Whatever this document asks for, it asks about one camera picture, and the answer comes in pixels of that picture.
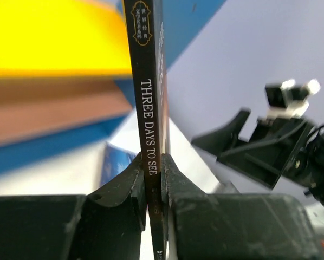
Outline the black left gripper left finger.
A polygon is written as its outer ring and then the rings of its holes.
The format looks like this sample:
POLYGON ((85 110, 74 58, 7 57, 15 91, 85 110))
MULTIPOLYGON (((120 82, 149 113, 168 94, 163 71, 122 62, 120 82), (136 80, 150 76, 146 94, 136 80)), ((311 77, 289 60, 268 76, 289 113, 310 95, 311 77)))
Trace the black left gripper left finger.
POLYGON ((0 197, 0 259, 138 259, 141 157, 89 195, 0 197))

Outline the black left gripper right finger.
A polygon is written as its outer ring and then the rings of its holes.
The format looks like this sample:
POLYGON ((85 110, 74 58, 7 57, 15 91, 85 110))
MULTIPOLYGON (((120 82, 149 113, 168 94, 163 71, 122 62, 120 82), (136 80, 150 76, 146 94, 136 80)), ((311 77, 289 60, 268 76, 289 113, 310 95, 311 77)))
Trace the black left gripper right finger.
POLYGON ((307 213, 286 194, 207 194, 162 156, 170 259, 324 259, 307 213))

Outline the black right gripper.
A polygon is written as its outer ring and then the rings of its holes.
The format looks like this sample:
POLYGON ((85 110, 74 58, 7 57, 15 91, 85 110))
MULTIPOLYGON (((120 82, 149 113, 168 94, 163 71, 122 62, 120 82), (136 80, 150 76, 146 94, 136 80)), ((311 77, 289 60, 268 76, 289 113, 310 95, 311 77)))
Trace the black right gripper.
POLYGON ((230 122, 193 138, 191 144, 269 189, 285 177, 305 187, 305 195, 324 200, 324 125, 316 127, 306 119, 278 120, 276 132, 237 146, 250 113, 241 109, 230 122))

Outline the Three Days To See book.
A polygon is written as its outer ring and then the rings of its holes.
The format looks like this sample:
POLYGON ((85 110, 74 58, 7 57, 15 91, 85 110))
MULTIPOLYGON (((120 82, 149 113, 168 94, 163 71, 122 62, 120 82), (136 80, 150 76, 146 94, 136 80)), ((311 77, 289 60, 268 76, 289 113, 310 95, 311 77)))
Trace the Three Days To See book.
POLYGON ((162 1, 123 1, 134 83, 142 168, 154 259, 166 258, 162 160, 168 153, 169 113, 162 1))

